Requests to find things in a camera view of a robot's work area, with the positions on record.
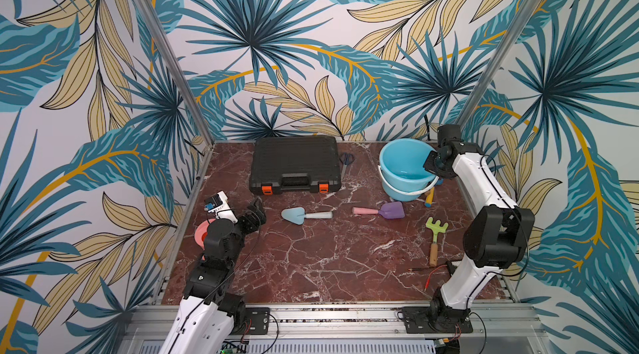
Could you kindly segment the light blue plastic bucket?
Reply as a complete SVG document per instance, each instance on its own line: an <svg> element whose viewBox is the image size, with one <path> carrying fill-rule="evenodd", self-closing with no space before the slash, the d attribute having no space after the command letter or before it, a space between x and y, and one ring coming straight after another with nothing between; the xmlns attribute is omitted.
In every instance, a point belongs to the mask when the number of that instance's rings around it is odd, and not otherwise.
<svg viewBox="0 0 639 354"><path fill-rule="evenodd" d="M417 139L396 139L379 154L378 172L384 192L395 201L411 202L433 189L439 177L424 168L434 148Z"/></svg>

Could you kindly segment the light blue toy trowel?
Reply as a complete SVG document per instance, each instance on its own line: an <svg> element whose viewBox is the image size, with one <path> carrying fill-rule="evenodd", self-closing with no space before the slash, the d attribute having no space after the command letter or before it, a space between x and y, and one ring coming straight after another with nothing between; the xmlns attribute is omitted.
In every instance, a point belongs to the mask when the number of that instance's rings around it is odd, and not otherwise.
<svg viewBox="0 0 639 354"><path fill-rule="evenodd" d="M308 214L302 207L297 207L284 209L281 212L281 217L292 224L302 225L306 219L332 219L333 213L329 211Z"/></svg>

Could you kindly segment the pink toy watering can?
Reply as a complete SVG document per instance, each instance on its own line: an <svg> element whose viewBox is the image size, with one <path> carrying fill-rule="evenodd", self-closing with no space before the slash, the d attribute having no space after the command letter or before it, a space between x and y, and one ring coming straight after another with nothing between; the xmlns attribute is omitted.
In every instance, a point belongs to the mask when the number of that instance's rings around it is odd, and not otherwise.
<svg viewBox="0 0 639 354"><path fill-rule="evenodd" d="M194 232L194 239L197 245L200 246L202 249L204 249L205 247L205 239L208 234L209 225L214 223L215 221L215 219L207 219L203 221L197 226L196 231Z"/></svg>

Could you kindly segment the green toy rake wooden handle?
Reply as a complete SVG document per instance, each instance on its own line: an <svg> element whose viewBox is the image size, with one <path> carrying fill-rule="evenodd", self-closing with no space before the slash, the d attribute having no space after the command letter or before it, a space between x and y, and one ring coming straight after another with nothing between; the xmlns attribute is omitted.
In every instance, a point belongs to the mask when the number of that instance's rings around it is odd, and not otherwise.
<svg viewBox="0 0 639 354"><path fill-rule="evenodd" d="M446 233L449 227L449 224L442 223L440 220L435 220L433 217L429 217L426 223L426 227L433 234L432 243L430 244L430 251L429 251L429 266L437 267L438 258L439 258L438 237L440 234Z"/></svg>

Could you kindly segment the purple toy shovel pink handle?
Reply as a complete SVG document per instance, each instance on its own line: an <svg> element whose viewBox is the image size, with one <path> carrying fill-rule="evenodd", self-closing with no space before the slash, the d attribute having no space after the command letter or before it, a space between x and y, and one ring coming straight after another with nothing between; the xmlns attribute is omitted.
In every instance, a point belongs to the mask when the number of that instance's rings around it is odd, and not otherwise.
<svg viewBox="0 0 639 354"><path fill-rule="evenodd" d="M352 214L355 215L375 215L384 219L402 219L405 217L404 207L401 202L390 202L383 204L379 209L368 209L353 207Z"/></svg>

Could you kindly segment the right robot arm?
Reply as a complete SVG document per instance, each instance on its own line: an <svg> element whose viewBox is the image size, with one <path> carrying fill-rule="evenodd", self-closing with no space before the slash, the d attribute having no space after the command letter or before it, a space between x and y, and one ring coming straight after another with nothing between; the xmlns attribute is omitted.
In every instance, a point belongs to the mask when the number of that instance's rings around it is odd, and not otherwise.
<svg viewBox="0 0 639 354"><path fill-rule="evenodd" d="M429 325L444 332L463 324L474 299L493 277L524 259L535 215L509 197L489 168L488 156L477 144L464 141L459 125L441 125L438 146L424 169L457 179L474 212L464 233L464 257L429 304Z"/></svg>

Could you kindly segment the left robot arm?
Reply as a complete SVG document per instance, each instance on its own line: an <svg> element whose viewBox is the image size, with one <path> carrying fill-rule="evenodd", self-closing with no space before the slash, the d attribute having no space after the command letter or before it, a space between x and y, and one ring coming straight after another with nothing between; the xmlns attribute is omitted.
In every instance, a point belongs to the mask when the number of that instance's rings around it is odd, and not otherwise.
<svg viewBox="0 0 639 354"><path fill-rule="evenodd" d="M266 223L263 203L254 199L239 213L217 194L206 210L212 217L202 224L203 254L186 281L161 353L218 353L229 335L246 325L244 299L228 289L246 237Z"/></svg>

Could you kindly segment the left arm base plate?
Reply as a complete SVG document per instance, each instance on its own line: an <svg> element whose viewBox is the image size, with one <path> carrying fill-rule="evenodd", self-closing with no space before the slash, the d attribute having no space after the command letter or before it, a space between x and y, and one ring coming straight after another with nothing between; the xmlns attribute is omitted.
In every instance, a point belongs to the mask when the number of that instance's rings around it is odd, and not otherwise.
<svg viewBox="0 0 639 354"><path fill-rule="evenodd" d="M269 307L248 307L232 313L233 329L230 335L264 336L269 332L271 309Z"/></svg>

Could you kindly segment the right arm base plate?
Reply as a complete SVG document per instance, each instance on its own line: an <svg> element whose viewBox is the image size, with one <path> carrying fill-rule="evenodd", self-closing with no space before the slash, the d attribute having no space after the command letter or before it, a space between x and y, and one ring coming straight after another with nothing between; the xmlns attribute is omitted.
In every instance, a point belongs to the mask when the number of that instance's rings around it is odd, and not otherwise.
<svg viewBox="0 0 639 354"><path fill-rule="evenodd" d="M474 331L469 321L469 310L444 307L442 310L430 307L402 307L399 311L407 334L467 334Z"/></svg>

